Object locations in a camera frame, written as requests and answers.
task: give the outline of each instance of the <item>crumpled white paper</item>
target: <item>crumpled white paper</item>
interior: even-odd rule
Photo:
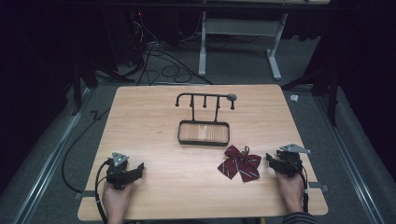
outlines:
[[[291,95],[290,99],[294,102],[298,102],[298,95]]]

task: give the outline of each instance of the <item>dark red bow tie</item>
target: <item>dark red bow tie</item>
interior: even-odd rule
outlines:
[[[260,178],[257,167],[259,167],[262,157],[248,155],[248,153],[248,147],[245,147],[245,151],[243,152],[240,152],[235,146],[228,147],[224,154],[228,156],[229,159],[224,161],[218,169],[230,179],[233,179],[238,171],[244,182]]]

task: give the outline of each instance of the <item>white metal desk frame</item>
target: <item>white metal desk frame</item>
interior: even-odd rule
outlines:
[[[274,37],[274,45],[267,49],[267,58],[270,63],[273,77],[280,80],[281,75],[276,63],[275,53],[279,45],[280,37],[286,24],[287,13],[282,14],[279,21],[240,21],[240,20],[223,20],[208,19],[206,12],[202,15],[202,34],[201,50],[199,57],[200,76],[206,74],[206,34],[227,34],[227,35],[265,35]]]

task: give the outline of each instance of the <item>human hand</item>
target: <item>human hand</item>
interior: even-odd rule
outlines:
[[[112,184],[105,182],[103,189],[103,206],[107,211],[108,224],[123,223],[129,207],[134,182],[127,184],[125,189],[114,189]]]
[[[280,195],[290,213],[303,212],[302,198],[304,194],[303,179],[299,175],[288,178],[276,171]]]

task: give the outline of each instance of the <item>sleeve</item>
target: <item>sleeve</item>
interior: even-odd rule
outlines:
[[[284,216],[282,224],[317,224],[317,220],[309,213],[297,212]]]

